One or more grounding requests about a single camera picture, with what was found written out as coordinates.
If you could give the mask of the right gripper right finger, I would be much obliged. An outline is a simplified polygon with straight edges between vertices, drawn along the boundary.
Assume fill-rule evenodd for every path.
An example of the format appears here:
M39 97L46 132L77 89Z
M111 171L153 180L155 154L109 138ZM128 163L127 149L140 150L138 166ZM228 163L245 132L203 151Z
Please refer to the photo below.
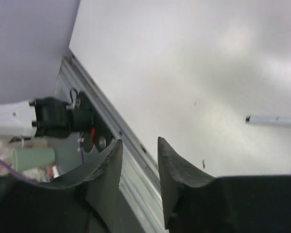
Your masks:
M158 138L165 228L171 233L291 233L291 175L213 177Z

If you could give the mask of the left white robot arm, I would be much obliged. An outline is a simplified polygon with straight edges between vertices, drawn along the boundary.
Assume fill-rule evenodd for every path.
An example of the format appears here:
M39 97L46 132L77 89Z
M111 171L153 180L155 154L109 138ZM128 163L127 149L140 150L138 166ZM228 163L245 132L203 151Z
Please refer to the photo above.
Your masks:
M0 104L0 136L67 138L68 103L53 97Z

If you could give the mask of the black cap marker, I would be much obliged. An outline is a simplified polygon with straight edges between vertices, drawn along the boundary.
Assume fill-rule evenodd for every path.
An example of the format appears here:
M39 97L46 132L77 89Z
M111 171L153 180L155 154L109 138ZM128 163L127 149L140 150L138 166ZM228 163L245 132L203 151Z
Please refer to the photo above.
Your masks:
M272 125L272 126L291 127L291 117L282 117L282 116L249 115L246 117L245 122L247 124L254 124L254 125Z

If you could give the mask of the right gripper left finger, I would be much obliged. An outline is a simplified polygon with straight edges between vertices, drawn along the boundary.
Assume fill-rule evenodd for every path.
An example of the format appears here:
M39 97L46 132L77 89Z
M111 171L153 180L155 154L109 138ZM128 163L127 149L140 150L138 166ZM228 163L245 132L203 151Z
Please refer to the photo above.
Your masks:
M123 143L49 183L0 177L0 233L109 233L112 231Z

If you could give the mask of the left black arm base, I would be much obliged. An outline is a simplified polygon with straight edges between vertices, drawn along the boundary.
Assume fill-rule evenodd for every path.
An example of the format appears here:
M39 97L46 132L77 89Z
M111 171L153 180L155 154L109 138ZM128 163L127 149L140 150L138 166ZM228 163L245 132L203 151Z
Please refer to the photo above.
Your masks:
M114 139L109 127L85 92L71 88L69 95L71 104L67 111L71 131L80 133L81 146L85 152L93 148L98 152L103 151Z

